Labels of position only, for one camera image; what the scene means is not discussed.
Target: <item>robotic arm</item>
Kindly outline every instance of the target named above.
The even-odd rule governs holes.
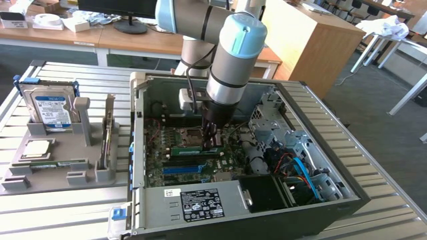
[[[217,130],[232,119],[267,28],[252,14],[233,13],[203,0],[158,0],[156,19],[162,29],[217,45],[200,107],[203,148],[208,150]]]

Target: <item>aluminum profile table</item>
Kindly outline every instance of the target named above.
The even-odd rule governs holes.
[[[129,147],[129,74],[134,69],[46,62],[30,66],[24,77],[57,78],[80,83],[80,95],[90,98],[90,122],[100,122],[106,94],[114,94],[114,120],[120,123],[118,169],[126,174]],[[323,239],[427,239],[427,218],[379,163],[321,104],[312,91],[299,82],[283,85],[301,107],[351,174],[372,198],[349,217],[336,221],[319,235]],[[8,169],[14,149],[26,131],[25,104],[13,89],[0,107],[0,176]],[[296,128],[300,124],[295,118]],[[106,239],[108,211],[126,201],[126,187],[69,190],[0,197],[0,239]]]

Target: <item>motherboard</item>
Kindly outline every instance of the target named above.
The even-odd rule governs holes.
[[[145,176],[149,188],[223,182],[245,175],[248,164],[237,135],[237,125],[217,132],[213,148],[201,149],[201,127],[174,127],[146,119]]]

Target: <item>monitor stand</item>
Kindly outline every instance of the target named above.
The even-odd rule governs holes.
[[[142,34],[146,32],[144,23],[132,21],[130,16],[128,16],[128,20],[116,21],[112,25],[118,32],[125,34]]]

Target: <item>gray floor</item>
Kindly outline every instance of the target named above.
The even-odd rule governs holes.
[[[13,75],[24,73],[32,60],[97,63],[93,53],[6,45],[0,45],[0,55],[0,102],[12,89]],[[355,53],[336,82],[349,74],[357,57]],[[114,67],[153,69],[157,59],[112,55],[108,62]],[[169,70],[176,65],[173,60],[161,60],[157,70]],[[393,117],[385,114],[407,93],[407,87],[385,71],[368,66],[341,86],[329,90],[325,101],[336,115],[351,124],[349,131],[427,212],[427,144],[419,140],[427,132],[427,108],[409,102]]]

